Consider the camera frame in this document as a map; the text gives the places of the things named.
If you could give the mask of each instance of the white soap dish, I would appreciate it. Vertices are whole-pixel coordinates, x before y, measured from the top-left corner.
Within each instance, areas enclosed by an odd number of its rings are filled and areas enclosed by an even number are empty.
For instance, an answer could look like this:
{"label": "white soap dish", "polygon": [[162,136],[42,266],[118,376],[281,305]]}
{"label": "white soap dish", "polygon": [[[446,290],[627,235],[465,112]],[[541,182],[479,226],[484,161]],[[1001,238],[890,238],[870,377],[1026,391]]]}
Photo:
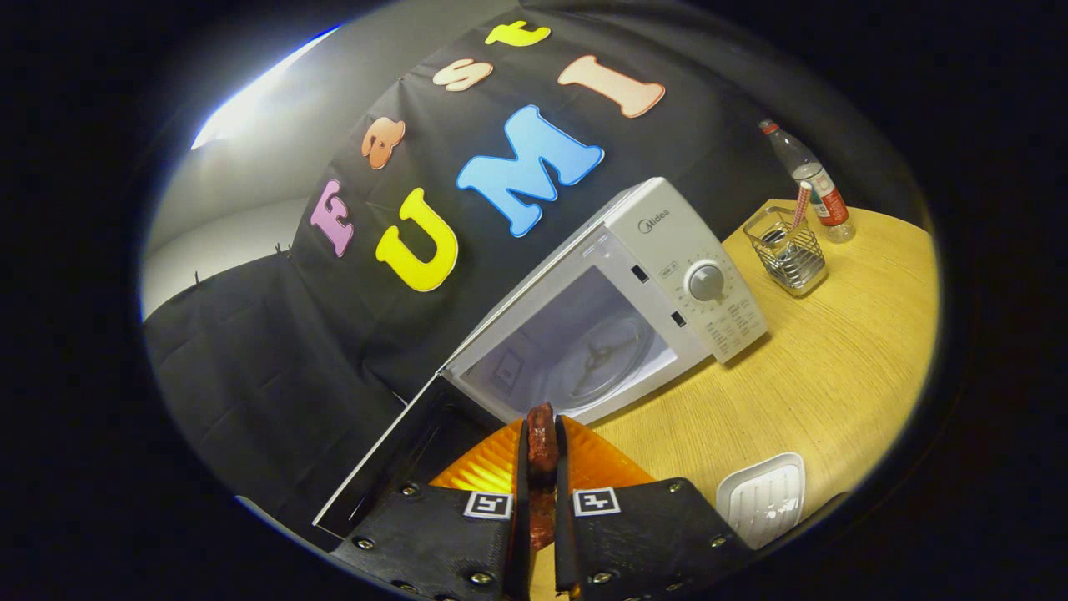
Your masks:
{"label": "white soap dish", "polygon": [[716,509],[752,549],[759,549],[801,521],[804,460],[784,453],[739,470],[720,483]]}

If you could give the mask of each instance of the microwave control panel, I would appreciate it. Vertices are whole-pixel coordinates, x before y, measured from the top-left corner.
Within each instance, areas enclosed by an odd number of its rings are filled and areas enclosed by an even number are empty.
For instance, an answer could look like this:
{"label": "microwave control panel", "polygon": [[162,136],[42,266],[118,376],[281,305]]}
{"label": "microwave control panel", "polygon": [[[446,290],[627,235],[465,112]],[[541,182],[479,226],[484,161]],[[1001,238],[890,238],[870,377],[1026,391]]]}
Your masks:
{"label": "microwave control panel", "polygon": [[768,331],[749,285],[720,240],[663,177],[625,190],[604,222],[720,363]]}

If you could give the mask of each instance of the microwave dial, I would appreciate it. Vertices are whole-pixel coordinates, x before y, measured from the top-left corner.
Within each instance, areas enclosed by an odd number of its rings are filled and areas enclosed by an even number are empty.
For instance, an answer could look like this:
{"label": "microwave dial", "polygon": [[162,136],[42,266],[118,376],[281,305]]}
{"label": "microwave dial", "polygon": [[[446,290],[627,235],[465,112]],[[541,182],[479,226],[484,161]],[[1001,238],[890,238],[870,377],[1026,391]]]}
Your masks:
{"label": "microwave dial", "polygon": [[722,304],[733,286],[729,271],[707,258],[693,262],[686,272],[684,285],[687,295],[698,303]]}

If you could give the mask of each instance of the straw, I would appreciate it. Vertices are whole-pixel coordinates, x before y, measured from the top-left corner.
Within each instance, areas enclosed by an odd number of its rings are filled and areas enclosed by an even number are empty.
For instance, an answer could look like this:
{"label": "straw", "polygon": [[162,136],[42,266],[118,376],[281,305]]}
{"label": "straw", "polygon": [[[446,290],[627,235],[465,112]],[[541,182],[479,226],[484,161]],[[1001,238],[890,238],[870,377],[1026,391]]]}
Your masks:
{"label": "straw", "polygon": [[805,208],[808,207],[808,199],[812,197],[812,184],[808,181],[801,181],[798,188],[798,207],[794,211],[794,222],[790,223],[790,228],[798,226],[801,219],[804,218]]}

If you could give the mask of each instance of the foam letter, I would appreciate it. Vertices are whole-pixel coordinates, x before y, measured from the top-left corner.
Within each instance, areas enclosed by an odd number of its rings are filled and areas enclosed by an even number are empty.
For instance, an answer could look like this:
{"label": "foam letter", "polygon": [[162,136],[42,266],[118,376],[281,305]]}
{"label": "foam letter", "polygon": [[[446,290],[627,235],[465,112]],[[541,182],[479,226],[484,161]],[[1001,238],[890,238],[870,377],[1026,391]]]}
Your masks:
{"label": "foam letter", "polygon": [[517,110],[504,123],[504,135],[516,158],[475,156],[456,176],[456,187],[474,188],[511,223],[509,231],[522,237],[541,218],[541,207],[527,204],[513,190],[541,200],[556,200],[556,188],[544,162],[560,173],[560,183],[574,186],[604,158],[599,146],[586,146],[541,118],[534,105]]}
{"label": "foam letter", "polygon": [[389,162],[390,156],[393,155],[393,146],[400,143],[400,138],[404,138],[404,121],[380,116],[367,127],[360,153],[363,156],[371,156],[372,169],[381,169]]}
{"label": "foam letter", "polygon": [[533,46],[538,42],[549,37],[552,31],[548,27],[539,27],[534,31],[527,31],[523,27],[527,21],[516,21],[512,25],[499,25],[486,36],[486,44],[493,42],[504,42],[508,46]]}
{"label": "foam letter", "polygon": [[340,189],[341,184],[337,179],[327,181],[327,186],[323,188],[323,194],[319,195],[319,202],[312,209],[311,219],[312,224],[323,230],[323,233],[327,234],[327,237],[333,242],[334,253],[337,256],[345,253],[345,249],[348,248],[348,242],[352,240],[352,234],[356,232],[351,223],[341,222],[341,219],[348,217],[348,207],[334,195]]}
{"label": "foam letter", "polygon": [[597,57],[586,54],[567,65],[556,82],[561,85],[578,83],[594,92],[608,96],[619,105],[619,110],[629,118],[642,115],[664,96],[664,86],[659,83],[642,83],[626,75],[597,64]]}
{"label": "foam letter", "polygon": [[452,227],[423,200],[423,188],[411,190],[408,197],[400,204],[402,219],[415,221],[430,236],[438,249],[434,258],[424,263],[408,250],[400,241],[400,230],[390,225],[378,240],[375,248],[375,258],[393,267],[400,279],[409,287],[419,291],[429,291],[445,281],[453,267],[456,266],[456,254],[459,244]]}
{"label": "foam letter", "polygon": [[474,63],[474,59],[460,59],[434,74],[434,83],[444,85],[450,92],[462,92],[486,79],[493,70],[489,63]]}

